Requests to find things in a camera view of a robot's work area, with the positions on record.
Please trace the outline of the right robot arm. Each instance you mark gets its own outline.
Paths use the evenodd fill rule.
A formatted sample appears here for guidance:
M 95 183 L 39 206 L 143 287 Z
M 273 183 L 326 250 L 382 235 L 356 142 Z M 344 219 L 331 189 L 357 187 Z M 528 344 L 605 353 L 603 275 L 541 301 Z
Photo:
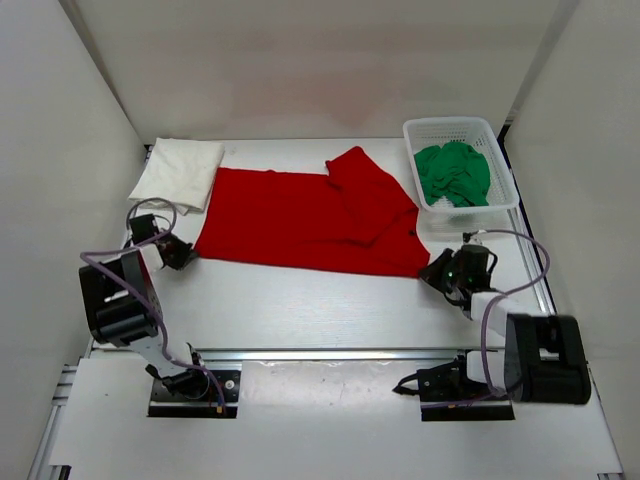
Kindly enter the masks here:
M 493 331 L 504 339 L 501 350 L 485 341 L 478 350 L 453 363 L 449 387 L 470 400 L 484 387 L 496 398 L 525 403 L 585 405 L 591 381 L 577 320 L 529 309 L 493 288 L 498 256 L 488 248 L 467 243 L 446 249 L 419 271 L 419 278 L 459 308 L 481 333 Z

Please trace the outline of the white t shirt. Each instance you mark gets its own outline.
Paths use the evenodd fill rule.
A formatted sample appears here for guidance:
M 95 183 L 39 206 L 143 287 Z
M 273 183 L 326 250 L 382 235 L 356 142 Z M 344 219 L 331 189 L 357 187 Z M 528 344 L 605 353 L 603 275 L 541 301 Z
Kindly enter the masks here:
M 162 198 L 177 211 L 204 211 L 225 152 L 215 141 L 157 138 L 130 201 Z

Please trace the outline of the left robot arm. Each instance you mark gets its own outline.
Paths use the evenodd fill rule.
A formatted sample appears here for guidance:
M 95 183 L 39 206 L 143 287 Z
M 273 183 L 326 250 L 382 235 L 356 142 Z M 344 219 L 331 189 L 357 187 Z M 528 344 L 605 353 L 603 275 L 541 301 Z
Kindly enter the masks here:
M 162 309 L 151 274 L 169 268 L 185 269 L 197 257 L 193 245 L 159 228 L 153 214 L 127 220 L 130 239 L 125 251 L 112 260 L 96 262 L 78 271 L 88 328 L 100 344 L 129 347 L 146 361 L 146 371 L 171 394 L 188 400 L 206 395 L 210 377 L 200 368 L 193 349 L 192 365 L 171 360 L 168 340 L 158 317 Z

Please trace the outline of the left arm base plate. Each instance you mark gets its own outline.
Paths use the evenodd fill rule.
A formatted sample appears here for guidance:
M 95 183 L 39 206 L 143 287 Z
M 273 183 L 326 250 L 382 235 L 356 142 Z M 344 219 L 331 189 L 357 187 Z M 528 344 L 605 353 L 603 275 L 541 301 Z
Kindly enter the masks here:
M 205 373 L 188 369 L 174 377 L 162 379 L 157 369 L 147 365 L 152 376 L 147 416 L 151 418 L 235 419 L 241 387 L 240 370 L 212 370 L 221 387 L 224 400 L 211 378 Z

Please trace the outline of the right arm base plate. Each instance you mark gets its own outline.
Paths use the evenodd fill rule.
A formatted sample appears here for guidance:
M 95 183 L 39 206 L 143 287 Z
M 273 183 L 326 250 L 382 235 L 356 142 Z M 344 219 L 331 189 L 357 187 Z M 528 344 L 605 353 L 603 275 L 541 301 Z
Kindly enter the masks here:
M 495 396 L 484 383 L 469 379 L 458 360 L 418 369 L 402 378 L 392 390 L 417 396 L 422 422 L 512 421 L 511 402 Z

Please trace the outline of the red t shirt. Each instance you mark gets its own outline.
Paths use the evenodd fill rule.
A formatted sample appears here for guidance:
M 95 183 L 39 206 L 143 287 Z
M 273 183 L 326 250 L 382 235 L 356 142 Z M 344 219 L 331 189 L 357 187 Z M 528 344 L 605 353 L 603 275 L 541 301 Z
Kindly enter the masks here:
M 419 208 L 359 146 L 317 173 L 218 170 L 203 259 L 415 278 L 430 261 Z

